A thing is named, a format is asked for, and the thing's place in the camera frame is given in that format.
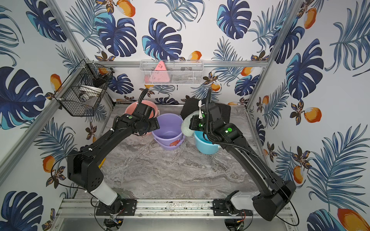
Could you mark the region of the purple plastic bucket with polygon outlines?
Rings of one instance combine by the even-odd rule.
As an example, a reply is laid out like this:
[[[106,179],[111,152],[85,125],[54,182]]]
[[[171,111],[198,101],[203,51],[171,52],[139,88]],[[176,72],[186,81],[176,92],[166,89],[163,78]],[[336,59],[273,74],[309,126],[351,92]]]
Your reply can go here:
[[[152,132],[155,141],[166,151],[176,150],[184,142],[181,126],[182,117],[167,113],[157,117],[160,128]]]

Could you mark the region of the turquoise plastic bucket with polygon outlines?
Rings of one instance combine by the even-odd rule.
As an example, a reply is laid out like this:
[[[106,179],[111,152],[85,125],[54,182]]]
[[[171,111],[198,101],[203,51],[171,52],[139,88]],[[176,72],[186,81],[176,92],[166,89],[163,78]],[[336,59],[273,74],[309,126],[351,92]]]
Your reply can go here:
[[[196,148],[202,154],[214,155],[221,149],[220,145],[213,144],[211,141],[205,139],[205,137],[207,137],[207,136],[204,135],[204,133],[202,131],[195,131],[194,132],[194,137],[195,137]]]

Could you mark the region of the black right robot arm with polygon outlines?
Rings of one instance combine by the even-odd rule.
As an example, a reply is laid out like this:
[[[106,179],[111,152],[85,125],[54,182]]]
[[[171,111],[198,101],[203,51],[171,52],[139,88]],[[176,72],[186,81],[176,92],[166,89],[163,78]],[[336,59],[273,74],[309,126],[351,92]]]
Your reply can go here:
[[[255,211],[267,221],[274,219],[290,203],[296,190],[295,183],[283,180],[261,160],[241,130],[223,120],[217,104],[200,100],[198,109],[189,128],[203,132],[212,144],[221,146],[240,163],[259,190],[251,199]]]

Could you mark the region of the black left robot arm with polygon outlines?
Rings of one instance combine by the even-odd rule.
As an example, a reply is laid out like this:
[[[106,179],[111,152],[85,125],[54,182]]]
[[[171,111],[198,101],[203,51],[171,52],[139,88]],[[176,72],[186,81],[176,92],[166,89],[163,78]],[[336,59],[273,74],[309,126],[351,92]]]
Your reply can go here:
[[[110,213],[122,210],[122,199],[104,181],[99,165],[121,141],[131,135],[143,136],[160,128],[154,117],[155,109],[138,103],[132,114],[116,116],[112,127],[81,151],[71,151],[66,157],[67,178],[96,197]]]

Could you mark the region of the pink plastic bucket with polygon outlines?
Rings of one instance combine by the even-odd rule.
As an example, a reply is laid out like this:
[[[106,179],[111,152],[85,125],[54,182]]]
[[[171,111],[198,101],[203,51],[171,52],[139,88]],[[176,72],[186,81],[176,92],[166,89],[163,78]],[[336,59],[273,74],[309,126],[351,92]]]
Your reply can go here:
[[[133,134],[134,134],[134,135],[137,135],[137,134],[134,132],[134,122],[136,122],[136,121],[137,121],[137,118],[135,118],[135,117],[133,116],[133,112],[134,112],[134,110],[135,110],[135,108],[136,108],[136,106],[137,106],[137,104],[138,104],[138,103],[139,103],[139,102],[132,103],[131,105],[129,105],[129,106],[127,107],[127,109],[126,109],[126,111],[125,111],[125,117],[126,117],[127,119],[129,119],[129,120],[130,120],[130,124],[131,124],[131,127],[132,127],[132,130],[133,130]],[[152,103],[152,102],[150,102],[150,101],[146,101],[146,100],[143,100],[141,103],[146,104],[146,105],[148,105],[148,106],[150,106],[150,107],[154,108],[154,110],[155,110],[155,117],[157,118],[157,116],[158,116],[158,114],[159,114],[159,110],[158,110],[157,106],[156,106],[154,103]]]

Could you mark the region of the black plastic tool case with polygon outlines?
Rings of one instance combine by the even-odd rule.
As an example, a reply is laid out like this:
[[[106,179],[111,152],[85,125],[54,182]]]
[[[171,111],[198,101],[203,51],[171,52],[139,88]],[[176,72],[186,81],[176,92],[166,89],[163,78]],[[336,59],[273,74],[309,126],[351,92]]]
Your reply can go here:
[[[180,113],[180,116],[182,117],[183,120],[185,120],[186,117],[189,116],[191,113],[198,111],[199,109],[198,102],[199,102],[199,99],[196,99],[196,98],[186,99],[183,109]],[[219,104],[219,103],[216,103],[216,105],[220,109],[223,120],[226,123],[229,123],[230,115],[231,115],[231,106],[225,105],[225,104]]]

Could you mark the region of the pink triangular object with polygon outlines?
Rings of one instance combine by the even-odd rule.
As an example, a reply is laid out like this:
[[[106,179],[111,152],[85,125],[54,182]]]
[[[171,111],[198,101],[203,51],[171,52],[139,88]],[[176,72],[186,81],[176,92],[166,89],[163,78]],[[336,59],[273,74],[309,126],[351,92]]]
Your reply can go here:
[[[150,83],[168,83],[170,82],[170,76],[168,74],[164,61],[159,61],[155,69],[149,76]]]

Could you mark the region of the yellow handled screwdriver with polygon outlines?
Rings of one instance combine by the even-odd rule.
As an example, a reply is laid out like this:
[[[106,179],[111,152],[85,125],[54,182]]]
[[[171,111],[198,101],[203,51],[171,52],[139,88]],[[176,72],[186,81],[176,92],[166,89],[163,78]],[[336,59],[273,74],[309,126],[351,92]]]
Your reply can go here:
[[[102,166],[103,166],[103,164],[104,164],[104,162],[105,162],[105,160],[106,160],[106,158],[104,158],[103,160],[102,160],[102,162],[99,164],[99,168],[101,168]]]

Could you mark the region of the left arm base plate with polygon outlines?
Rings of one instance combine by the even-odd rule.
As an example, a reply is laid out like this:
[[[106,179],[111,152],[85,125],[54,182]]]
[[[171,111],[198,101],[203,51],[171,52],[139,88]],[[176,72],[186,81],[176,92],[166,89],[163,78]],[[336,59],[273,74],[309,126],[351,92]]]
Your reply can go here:
[[[108,206],[99,202],[96,208],[96,216],[134,216],[137,207],[137,200],[135,199],[120,199]]]

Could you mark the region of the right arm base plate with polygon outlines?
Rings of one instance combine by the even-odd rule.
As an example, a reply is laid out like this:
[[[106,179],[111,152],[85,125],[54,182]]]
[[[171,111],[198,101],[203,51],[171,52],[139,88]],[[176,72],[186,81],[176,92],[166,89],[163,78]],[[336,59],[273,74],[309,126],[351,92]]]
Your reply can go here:
[[[230,201],[225,199],[215,199],[212,202],[210,209],[214,212],[215,216],[237,216],[237,217],[251,217],[252,210],[238,210]]]

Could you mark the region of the aluminium front rail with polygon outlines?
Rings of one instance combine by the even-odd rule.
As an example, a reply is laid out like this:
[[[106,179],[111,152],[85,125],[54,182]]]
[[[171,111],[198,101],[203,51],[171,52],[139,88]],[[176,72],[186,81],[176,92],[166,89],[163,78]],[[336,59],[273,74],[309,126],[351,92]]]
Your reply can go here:
[[[223,199],[125,199],[119,215],[111,215],[96,200],[65,199],[58,218],[192,218],[192,219],[237,219],[244,215],[231,216],[226,212]]]

